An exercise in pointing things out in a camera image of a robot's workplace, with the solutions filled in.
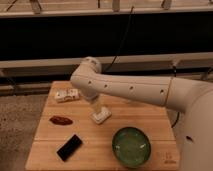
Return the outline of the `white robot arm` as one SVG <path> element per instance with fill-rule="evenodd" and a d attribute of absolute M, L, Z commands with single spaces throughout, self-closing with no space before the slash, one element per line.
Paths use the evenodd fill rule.
<path fill-rule="evenodd" d="M 179 171 L 213 171 L 213 83 L 160 76 L 101 73 L 98 59 L 86 57 L 71 84 L 92 101 L 100 94 L 164 106 L 185 115 Z"/>

